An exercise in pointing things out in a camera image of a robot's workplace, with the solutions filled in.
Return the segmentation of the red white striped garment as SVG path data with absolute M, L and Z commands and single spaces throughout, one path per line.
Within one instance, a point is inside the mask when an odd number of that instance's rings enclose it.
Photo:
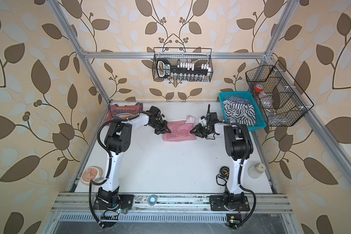
M 188 116 L 186 120 L 168 122 L 167 127 L 171 132 L 165 133 L 162 136 L 163 141 L 183 142 L 197 139 L 194 134 L 190 133 L 190 131 L 195 127 L 195 118 L 192 116 Z

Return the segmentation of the red tank top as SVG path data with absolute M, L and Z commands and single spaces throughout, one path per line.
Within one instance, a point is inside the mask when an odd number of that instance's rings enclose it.
M 124 105 L 119 106 L 118 104 L 110 105 L 110 109 L 108 111 L 107 117 L 104 122 L 108 122 L 110 120 L 118 120 L 118 119 L 130 119 L 136 115 L 138 115 L 143 110 L 143 104 L 137 102 L 135 105 Z

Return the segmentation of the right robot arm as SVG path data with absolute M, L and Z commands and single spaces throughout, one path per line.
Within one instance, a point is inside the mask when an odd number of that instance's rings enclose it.
M 220 121 L 216 112 L 210 111 L 208 105 L 206 116 L 202 116 L 199 124 L 190 133 L 200 138 L 207 139 L 210 134 L 224 135 L 225 150 L 232 159 L 232 166 L 228 168 L 228 175 L 220 174 L 226 183 L 222 195 L 209 197 L 212 211 L 237 212 L 236 215 L 227 217 L 226 225 L 230 229 L 239 229 L 252 216 L 256 208 L 257 198 L 255 193 L 242 184 L 244 163 L 253 153 L 253 142 L 251 140 L 247 125 L 236 122 Z

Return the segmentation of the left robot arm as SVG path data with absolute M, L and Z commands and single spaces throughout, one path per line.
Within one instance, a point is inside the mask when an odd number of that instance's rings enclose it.
M 92 202 L 93 186 L 98 187 L 95 201 L 105 204 L 106 211 L 120 213 L 124 205 L 129 204 L 123 202 L 119 196 L 119 170 L 123 155 L 130 147 L 132 132 L 142 126 L 150 126 L 154 129 L 156 135 L 171 133 L 167 124 L 165 115 L 161 113 L 160 109 L 151 106 L 148 111 L 142 111 L 130 118 L 113 118 L 99 128 L 97 142 L 106 153 L 106 175 L 101 182 L 89 181 L 88 203 L 91 215 L 100 228 L 106 228 L 107 223 L 103 222 L 94 211 Z

